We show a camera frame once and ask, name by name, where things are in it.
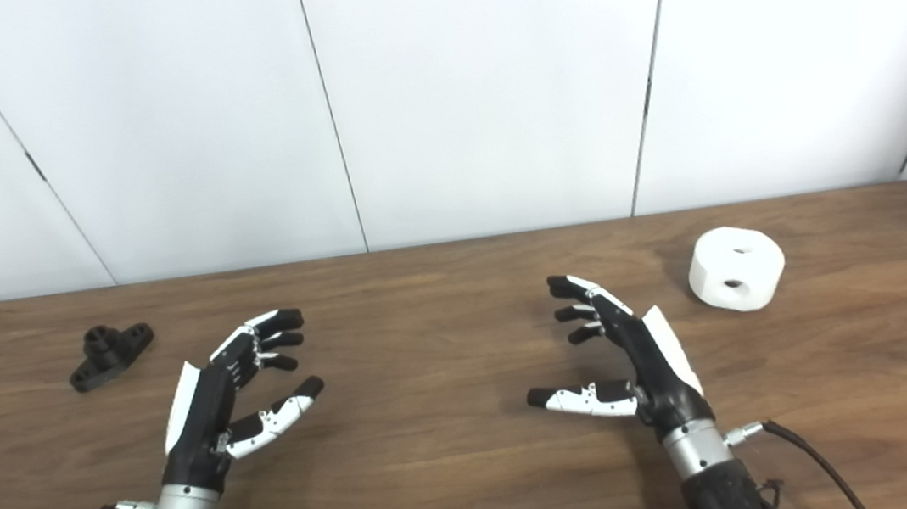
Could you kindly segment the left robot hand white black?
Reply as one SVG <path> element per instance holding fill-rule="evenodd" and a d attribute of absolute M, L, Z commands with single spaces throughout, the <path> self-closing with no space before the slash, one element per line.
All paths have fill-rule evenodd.
<path fill-rule="evenodd" d="M 318 376 L 264 410 L 232 416 L 238 393 L 261 371 L 297 369 L 278 349 L 302 344 L 303 324 L 300 310 L 272 310 L 239 325 L 203 366 L 182 364 L 155 509 L 216 509 L 235 462 L 276 441 L 313 406 L 325 386 Z"/>

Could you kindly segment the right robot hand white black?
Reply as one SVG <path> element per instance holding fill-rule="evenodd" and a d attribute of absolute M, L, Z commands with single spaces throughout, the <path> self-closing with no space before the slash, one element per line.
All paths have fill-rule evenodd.
<path fill-rule="evenodd" d="M 558 322 L 582 321 L 568 335 L 573 345 L 607 338 L 624 351 L 635 376 L 561 388 L 528 390 L 530 406 L 589 417 L 637 417 L 667 452 L 682 481 L 736 462 L 715 424 L 712 405 L 667 317 L 657 305 L 638 316 L 601 285 L 568 274 L 549 276 Z"/>

